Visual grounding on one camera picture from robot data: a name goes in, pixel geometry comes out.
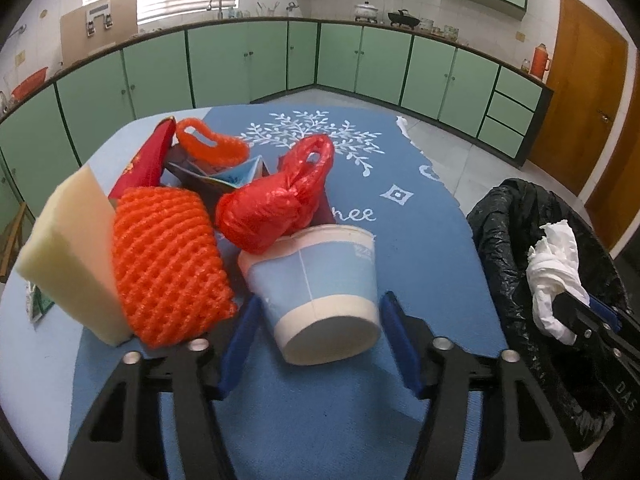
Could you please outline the white tissue paper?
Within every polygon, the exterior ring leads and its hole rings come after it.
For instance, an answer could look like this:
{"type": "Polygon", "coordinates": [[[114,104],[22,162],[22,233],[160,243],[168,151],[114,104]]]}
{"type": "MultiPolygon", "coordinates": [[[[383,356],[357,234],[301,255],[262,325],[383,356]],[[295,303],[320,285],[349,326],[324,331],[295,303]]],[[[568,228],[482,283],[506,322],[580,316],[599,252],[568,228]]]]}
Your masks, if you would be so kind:
{"type": "Polygon", "coordinates": [[[541,226],[544,236],[530,246],[526,278],[533,297],[533,320],[541,333],[572,346],[577,336],[553,314],[553,300],[559,294],[589,306],[588,292],[579,277],[579,255],[574,231],[566,219],[541,226]]]}

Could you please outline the large orange foam net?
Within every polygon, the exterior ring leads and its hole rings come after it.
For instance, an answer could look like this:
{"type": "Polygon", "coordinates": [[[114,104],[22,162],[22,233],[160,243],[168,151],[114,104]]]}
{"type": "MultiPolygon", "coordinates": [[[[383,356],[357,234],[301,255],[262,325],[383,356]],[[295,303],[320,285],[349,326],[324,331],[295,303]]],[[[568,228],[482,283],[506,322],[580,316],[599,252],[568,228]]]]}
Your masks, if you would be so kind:
{"type": "Polygon", "coordinates": [[[113,270],[134,336],[159,349],[207,333],[238,307],[209,214],[183,188],[128,188],[115,209],[113,270]]]}

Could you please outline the blue and cream paper cup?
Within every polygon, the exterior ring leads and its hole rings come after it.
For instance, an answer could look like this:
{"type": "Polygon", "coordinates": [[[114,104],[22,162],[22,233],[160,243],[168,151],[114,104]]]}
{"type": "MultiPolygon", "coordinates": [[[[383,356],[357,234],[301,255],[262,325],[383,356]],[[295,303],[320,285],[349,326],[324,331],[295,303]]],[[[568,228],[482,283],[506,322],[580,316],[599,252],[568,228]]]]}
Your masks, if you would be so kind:
{"type": "Polygon", "coordinates": [[[261,255],[241,252],[248,289],[285,362],[311,366],[371,349],[382,328],[374,235],[326,224],[279,238],[261,255]]]}

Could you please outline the red plastic bag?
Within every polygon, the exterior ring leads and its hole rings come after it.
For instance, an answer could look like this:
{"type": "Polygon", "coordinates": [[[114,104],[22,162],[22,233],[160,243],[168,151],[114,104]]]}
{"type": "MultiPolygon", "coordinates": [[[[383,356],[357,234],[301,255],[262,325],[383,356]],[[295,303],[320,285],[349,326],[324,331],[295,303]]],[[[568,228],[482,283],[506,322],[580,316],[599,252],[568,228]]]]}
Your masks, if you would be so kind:
{"type": "Polygon", "coordinates": [[[325,134],[298,141],[280,158],[275,174],[218,200],[216,230],[244,252],[258,255],[316,221],[331,223],[326,177],[333,162],[334,145],[325,134]]]}

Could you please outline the red paper packet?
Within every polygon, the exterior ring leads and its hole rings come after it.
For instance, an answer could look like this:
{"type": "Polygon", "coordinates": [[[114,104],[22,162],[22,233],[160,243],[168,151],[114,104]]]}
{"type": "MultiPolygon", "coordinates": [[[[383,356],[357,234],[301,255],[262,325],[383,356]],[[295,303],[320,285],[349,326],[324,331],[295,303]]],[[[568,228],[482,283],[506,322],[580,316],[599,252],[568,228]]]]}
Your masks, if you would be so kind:
{"type": "Polygon", "coordinates": [[[120,200],[128,188],[155,188],[160,185],[164,160],[171,148],[176,129],[176,118],[172,116],[164,118],[156,125],[149,139],[122,170],[108,194],[112,203],[120,200]]]}

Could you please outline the cream foam sponge block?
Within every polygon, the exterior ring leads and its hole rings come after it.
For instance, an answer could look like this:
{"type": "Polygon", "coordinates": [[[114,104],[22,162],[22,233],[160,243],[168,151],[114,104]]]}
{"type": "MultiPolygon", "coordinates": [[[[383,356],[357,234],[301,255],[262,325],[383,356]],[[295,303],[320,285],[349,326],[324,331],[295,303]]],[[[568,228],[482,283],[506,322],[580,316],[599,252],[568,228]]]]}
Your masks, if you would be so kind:
{"type": "Polygon", "coordinates": [[[83,166],[48,198],[15,263],[24,280],[112,347],[132,336],[112,267],[114,219],[114,207],[83,166]]]}

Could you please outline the green white milk carton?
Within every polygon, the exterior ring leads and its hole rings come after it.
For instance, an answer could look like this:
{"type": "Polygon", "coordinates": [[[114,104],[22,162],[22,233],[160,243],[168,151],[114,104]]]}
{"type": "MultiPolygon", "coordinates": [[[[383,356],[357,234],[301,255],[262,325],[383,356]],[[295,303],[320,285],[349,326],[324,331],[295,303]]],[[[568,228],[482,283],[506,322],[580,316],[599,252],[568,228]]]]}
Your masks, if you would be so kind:
{"type": "Polygon", "coordinates": [[[26,311],[32,324],[38,323],[53,307],[51,300],[36,284],[26,283],[26,311]]]}

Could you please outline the blue patterned table mat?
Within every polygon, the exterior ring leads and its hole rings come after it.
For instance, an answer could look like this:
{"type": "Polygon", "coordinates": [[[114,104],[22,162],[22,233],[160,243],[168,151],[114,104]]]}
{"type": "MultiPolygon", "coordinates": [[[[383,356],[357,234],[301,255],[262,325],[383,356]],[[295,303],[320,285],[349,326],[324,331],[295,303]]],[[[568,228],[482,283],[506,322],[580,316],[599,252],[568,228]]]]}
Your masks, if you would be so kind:
{"type": "MultiPolygon", "coordinates": [[[[269,168],[304,136],[335,146],[326,180],[334,219],[375,237],[378,288],[464,350],[506,345],[471,230],[444,174],[392,112],[314,104],[201,108],[209,128],[239,136],[269,168]]],[[[216,406],[242,479],[399,479],[426,405],[402,384],[390,348],[332,364],[285,363],[261,327],[239,385],[216,406]]]]}

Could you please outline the wooden chair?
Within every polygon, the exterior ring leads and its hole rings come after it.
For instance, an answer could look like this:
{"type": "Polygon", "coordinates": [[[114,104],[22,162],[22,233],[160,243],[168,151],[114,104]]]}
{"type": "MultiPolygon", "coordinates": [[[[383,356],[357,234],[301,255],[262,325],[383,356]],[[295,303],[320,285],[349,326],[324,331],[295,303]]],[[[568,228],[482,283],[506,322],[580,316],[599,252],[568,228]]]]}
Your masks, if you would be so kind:
{"type": "Polygon", "coordinates": [[[0,281],[2,284],[6,284],[17,254],[23,246],[23,221],[26,212],[27,204],[21,202],[16,215],[1,235],[0,281]]]}

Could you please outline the wooden door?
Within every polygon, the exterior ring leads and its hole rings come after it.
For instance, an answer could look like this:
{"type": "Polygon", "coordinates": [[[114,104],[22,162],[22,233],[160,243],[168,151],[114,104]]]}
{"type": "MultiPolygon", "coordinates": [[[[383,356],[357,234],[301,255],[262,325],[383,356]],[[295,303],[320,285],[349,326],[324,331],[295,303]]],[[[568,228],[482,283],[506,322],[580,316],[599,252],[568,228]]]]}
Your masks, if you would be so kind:
{"type": "Polygon", "coordinates": [[[586,187],[620,109],[628,41],[580,0],[560,0],[548,112],[528,159],[574,195],[586,187]]]}

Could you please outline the chrome sink faucet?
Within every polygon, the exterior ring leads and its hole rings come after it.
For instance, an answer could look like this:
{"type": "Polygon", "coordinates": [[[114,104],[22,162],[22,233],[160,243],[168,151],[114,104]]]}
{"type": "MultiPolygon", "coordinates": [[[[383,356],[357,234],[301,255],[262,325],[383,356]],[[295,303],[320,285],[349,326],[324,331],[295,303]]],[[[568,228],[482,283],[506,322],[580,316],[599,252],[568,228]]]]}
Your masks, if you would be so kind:
{"type": "Polygon", "coordinates": [[[221,20],[224,17],[224,12],[222,12],[222,0],[209,0],[206,10],[215,11],[217,20],[221,20]]]}

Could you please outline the black wok on stove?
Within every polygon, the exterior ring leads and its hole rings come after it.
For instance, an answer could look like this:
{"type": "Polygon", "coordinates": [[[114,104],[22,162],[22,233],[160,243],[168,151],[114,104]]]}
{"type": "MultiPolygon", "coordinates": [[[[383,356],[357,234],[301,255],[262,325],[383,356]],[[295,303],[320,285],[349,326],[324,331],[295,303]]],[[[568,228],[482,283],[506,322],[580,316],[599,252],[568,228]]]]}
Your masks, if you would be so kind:
{"type": "Polygon", "coordinates": [[[411,15],[406,9],[388,12],[387,17],[392,26],[408,27],[408,29],[415,29],[421,23],[420,18],[411,15]]]}

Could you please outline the red plastic basin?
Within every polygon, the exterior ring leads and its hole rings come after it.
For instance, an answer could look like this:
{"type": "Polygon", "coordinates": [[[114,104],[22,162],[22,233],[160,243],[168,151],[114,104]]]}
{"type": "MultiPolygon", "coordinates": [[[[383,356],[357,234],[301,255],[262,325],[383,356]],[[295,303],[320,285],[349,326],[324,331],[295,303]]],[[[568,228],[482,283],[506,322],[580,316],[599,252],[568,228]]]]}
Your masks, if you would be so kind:
{"type": "Polygon", "coordinates": [[[16,102],[22,102],[36,90],[38,90],[47,79],[47,67],[40,68],[35,73],[28,76],[17,87],[12,90],[12,98],[16,102]]]}

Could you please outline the white cooking pot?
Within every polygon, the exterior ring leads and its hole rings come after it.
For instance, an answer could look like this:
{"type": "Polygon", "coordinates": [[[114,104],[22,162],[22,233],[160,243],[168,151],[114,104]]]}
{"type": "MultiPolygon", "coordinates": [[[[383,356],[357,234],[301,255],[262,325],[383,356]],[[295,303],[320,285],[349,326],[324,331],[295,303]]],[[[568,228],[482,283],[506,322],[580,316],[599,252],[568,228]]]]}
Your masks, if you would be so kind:
{"type": "Polygon", "coordinates": [[[378,8],[369,1],[354,6],[354,20],[375,24],[378,21],[378,8]]]}

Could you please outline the cardboard box with print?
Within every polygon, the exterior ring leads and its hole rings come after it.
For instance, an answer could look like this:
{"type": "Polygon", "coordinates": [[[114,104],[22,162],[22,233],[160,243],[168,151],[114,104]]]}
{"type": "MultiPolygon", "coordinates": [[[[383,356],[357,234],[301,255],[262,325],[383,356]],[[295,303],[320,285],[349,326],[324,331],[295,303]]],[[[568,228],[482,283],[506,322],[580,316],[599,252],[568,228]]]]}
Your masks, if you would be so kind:
{"type": "Polygon", "coordinates": [[[99,0],[60,19],[62,62],[70,67],[138,33],[137,0],[99,0]]]}

